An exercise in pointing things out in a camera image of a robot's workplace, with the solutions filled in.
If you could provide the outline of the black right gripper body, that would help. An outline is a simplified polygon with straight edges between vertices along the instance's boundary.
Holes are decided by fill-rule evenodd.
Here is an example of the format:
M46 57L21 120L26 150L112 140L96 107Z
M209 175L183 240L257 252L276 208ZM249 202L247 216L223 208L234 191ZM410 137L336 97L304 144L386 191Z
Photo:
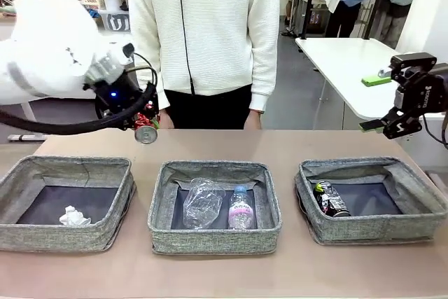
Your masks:
M447 110L447 65L435 65L428 72L409 67L397 79L394 107L402 113L424 115Z

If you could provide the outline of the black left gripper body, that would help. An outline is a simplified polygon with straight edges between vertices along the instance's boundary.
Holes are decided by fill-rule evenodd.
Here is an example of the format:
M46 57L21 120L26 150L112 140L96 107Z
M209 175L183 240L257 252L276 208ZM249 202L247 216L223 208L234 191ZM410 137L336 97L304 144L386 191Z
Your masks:
M129 74L122 74L112 84L101 83L95 91L95 113L98 119L120 113L131 107L144 93Z

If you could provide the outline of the person's right hand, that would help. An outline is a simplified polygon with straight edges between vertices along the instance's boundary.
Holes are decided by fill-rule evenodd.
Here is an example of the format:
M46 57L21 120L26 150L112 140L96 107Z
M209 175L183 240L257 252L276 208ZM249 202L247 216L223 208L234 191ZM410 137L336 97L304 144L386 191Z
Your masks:
M174 123L173 123L171 117L169 116L169 114L167 113L166 109L160 110L159 117L160 117L160 122L159 122L160 129L174 129L175 128Z

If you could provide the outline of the person's left hand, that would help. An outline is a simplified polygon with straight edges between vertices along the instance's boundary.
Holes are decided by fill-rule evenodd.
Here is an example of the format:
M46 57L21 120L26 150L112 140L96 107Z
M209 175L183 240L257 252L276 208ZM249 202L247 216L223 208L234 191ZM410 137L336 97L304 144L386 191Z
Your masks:
M262 111L250 110L248 113L248 117L244 123L245 130L261 130L261 116Z

